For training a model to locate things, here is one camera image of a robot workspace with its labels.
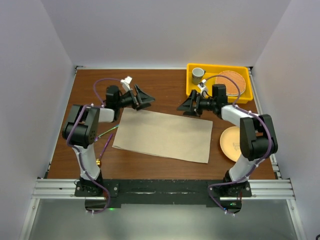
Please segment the beige cloth napkin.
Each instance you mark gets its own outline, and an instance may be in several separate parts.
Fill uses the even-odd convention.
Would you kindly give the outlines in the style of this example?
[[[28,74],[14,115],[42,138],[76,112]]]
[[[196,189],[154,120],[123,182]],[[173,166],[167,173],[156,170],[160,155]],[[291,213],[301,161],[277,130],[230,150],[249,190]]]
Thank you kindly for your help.
[[[213,123],[148,110],[125,108],[113,147],[152,156],[207,164]]]

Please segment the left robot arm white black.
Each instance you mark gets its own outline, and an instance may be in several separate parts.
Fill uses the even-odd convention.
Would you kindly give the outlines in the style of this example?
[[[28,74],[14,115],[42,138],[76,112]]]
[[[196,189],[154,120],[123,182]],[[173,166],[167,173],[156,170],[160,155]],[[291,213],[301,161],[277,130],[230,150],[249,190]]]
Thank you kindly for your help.
[[[92,196],[106,193],[94,150],[99,123],[115,122],[119,118],[120,109],[131,107],[139,111],[151,106],[155,100],[138,85],[134,85],[134,89],[127,87],[125,92],[116,85],[110,85],[106,88],[102,106],[72,105],[62,129],[62,137],[76,154],[80,168],[80,190]]]

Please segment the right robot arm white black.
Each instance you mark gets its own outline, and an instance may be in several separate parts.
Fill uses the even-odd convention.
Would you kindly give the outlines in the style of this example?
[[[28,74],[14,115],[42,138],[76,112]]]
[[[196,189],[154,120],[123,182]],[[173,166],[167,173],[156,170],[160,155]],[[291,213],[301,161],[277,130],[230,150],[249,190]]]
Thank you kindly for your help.
[[[220,119],[239,127],[240,157],[230,168],[222,183],[208,186],[209,190],[222,187],[230,197],[241,190],[241,183],[249,180],[250,175],[262,161],[278,150],[278,143],[270,115],[258,115],[246,111],[235,103],[228,103],[224,84],[212,86],[212,96],[204,97],[192,90],[188,98],[177,108],[185,116],[199,117],[203,111],[213,112]]]

